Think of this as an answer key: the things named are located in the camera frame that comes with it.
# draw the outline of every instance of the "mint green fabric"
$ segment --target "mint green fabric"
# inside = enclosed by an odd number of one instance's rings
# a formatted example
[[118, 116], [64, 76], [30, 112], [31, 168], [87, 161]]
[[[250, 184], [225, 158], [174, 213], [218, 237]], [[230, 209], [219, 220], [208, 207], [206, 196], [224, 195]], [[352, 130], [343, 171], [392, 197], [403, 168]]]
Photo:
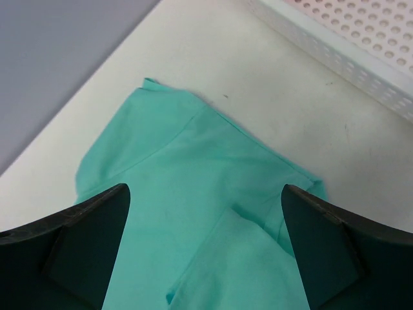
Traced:
[[[288, 183], [324, 198], [323, 183], [195, 95], [150, 79], [130, 95], [81, 162], [77, 202], [118, 183], [130, 187], [131, 204], [103, 309], [251, 309], [242, 307], [249, 286], [231, 287], [244, 262], [274, 272], [265, 278], [274, 282], [261, 285], [271, 287], [272, 309], [308, 307], [280, 194]], [[256, 251], [271, 262], [261, 264]], [[220, 274], [221, 264], [237, 262]], [[198, 286], [208, 271], [217, 276]], [[266, 309], [259, 303], [254, 309]]]
[[308, 309], [296, 261], [228, 208], [168, 295], [170, 310]]

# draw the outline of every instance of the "white surface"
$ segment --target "white surface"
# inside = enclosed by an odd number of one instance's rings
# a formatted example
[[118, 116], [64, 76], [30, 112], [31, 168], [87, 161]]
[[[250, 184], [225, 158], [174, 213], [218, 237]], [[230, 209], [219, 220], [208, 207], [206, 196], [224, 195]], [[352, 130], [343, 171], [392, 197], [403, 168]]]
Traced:
[[0, 230], [71, 205], [82, 156], [144, 77], [207, 98], [333, 203], [413, 231], [413, 126], [236, 0], [164, 0], [1, 176]]

